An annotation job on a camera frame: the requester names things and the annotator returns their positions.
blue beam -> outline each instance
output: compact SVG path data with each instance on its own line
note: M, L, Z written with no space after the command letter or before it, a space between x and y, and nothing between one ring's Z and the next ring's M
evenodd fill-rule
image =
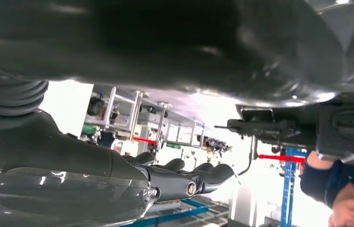
M286 150L287 156L306 156L306 152L302 152L297 148L288 147ZM284 174L284 190L283 202L281 205L281 227L292 226L292 210L294 204L294 185L295 185L296 163L285 162Z
M199 202L193 201L191 199L182 200L182 202L193 206L194 208L188 210L180 210L171 212L170 214L165 214L163 216L153 216L149 218L143 218L137 220L136 222L126 225L128 227L148 227L155 226L164 222L169 222L181 218L187 218L189 216L198 215L201 213L206 213L209 208L207 205L201 204Z

cable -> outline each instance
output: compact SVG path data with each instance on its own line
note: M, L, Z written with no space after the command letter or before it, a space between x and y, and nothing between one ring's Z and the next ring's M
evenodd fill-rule
M243 170L242 172L238 173L238 176L241 176L242 174L246 173L246 172L249 170L249 168L250 168L250 166L251 166L251 164L252 164L253 140L254 140L254 139L256 140L256 138L254 138L254 137L252 136L252 140L250 141L250 152L249 152L249 163L248 163L248 167L246 167L246 169Z

machinery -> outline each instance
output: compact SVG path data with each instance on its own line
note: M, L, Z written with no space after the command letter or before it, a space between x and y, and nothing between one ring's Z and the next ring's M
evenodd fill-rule
M354 162L354 0L0 0L0 225L120 225L233 174L60 134L37 108L64 79L228 98L228 129Z

person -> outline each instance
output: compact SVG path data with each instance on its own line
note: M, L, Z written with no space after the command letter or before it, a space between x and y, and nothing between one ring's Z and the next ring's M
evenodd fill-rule
M354 165L320 160L308 151L301 190L333 210L328 227L354 227Z

ceiling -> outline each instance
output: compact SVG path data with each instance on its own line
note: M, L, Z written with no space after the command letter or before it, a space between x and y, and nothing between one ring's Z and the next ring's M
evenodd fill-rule
M109 96L111 92L109 86L95 85L94 91ZM142 106L153 106L157 112L162 109L158 102L167 102L172 108L167 110L168 118L174 122L181 123L182 126L191 126L193 121L204 123L207 130L214 125L226 126L227 120L240 118L236 111L234 99L225 97L213 97L202 94L187 95L175 90L146 89L149 98L144 98ZM129 99L134 99L134 90L128 88L117 88L117 94ZM121 114L129 114L130 105L120 102L119 111Z

